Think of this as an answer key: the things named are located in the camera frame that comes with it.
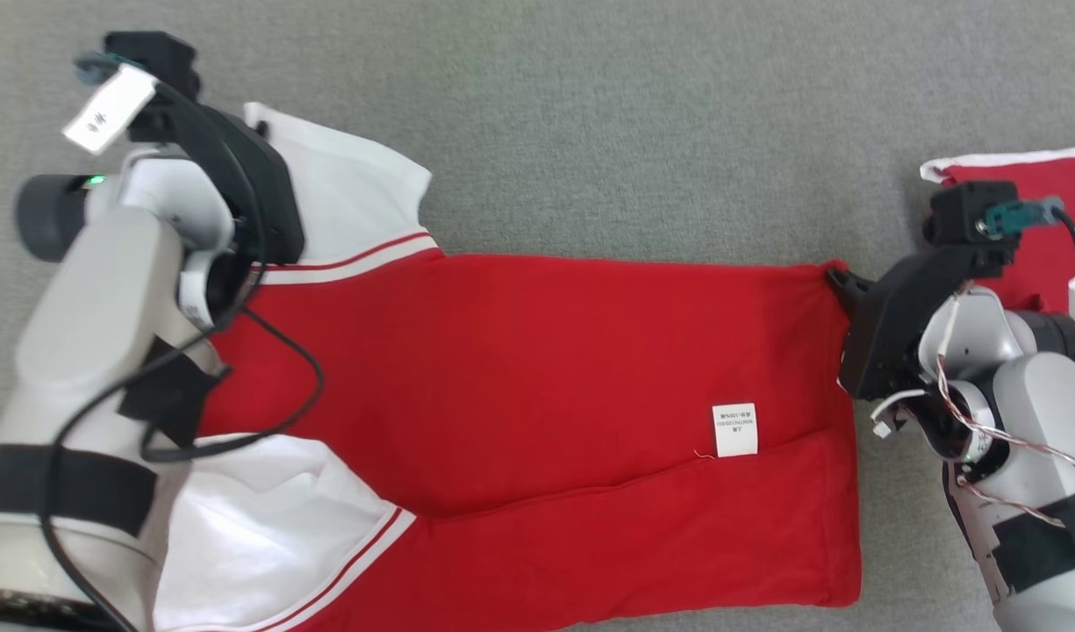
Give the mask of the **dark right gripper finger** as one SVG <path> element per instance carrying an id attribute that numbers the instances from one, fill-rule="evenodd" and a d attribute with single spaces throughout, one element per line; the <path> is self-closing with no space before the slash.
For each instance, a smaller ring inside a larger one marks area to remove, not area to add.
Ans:
<path id="1" fill-rule="evenodd" d="M 849 317 L 856 316 L 857 308 L 875 284 L 874 281 L 852 273 L 850 269 L 838 267 L 826 269 L 825 276 L 831 291 L 837 298 L 842 311 Z"/>

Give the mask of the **red white basketball jersey shirt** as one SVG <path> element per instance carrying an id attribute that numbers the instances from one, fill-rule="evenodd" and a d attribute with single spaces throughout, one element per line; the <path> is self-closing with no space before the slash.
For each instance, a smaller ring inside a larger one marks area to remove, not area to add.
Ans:
<path id="1" fill-rule="evenodd" d="M 157 632 L 554 632 L 861 595 L 838 261 L 445 255 L 430 173 L 266 104 L 307 233 L 252 308 L 315 407 L 197 461 Z"/>

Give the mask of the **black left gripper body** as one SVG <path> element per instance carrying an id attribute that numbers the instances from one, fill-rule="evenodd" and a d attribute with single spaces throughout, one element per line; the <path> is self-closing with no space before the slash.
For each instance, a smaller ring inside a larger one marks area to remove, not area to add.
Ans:
<path id="1" fill-rule="evenodd" d="M 185 252 L 177 305 L 189 319 L 225 319 L 248 292 L 252 267 L 283 267 L 305 252 L 290 170 L 264 121 L 168 100 L 169 140 L 183 168 L 164 184 L 164 224 Z"/>

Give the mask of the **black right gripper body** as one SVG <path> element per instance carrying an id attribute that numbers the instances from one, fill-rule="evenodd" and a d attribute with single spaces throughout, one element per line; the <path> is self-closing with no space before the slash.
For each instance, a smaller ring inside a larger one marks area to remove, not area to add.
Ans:
<path id="1" fill-rule="evenodd" d="M 1012 249 L 978 245 L 948 245 L 911 255 L 875 281 L 850 318 L 843 341 L 841 386 L 852 399 L 885 399 L 911 388 L 923 368 L 933 368 L 929 355 L 942 347 L 945 325 L 931 320 L 966 281 L 1002 276 Z M 1014 319 L 989 291 L 975 291 L 959 301 L 950 344 L 955 375 L 968 375 L 981 365 L 1006 363 L 1020 356 Z"/>

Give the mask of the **red shorts with white trim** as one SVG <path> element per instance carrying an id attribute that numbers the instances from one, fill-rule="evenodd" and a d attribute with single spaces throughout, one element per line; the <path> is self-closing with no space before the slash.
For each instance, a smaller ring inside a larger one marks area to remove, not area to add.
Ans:
<path id="1" fill-rule="evenodd" d="M 1075 221 L 1075 147 L 1014 154 L 938 157 L 920 167 L 927 183 L 1010 181 L 1022 198 L 1059 197 Z M 1010 311 L 1069 312 L 1073 308 L 1075 252 L 1066 228 L 1026 231 L 1014 264 L 1003 277 L 986 281 Z"/>

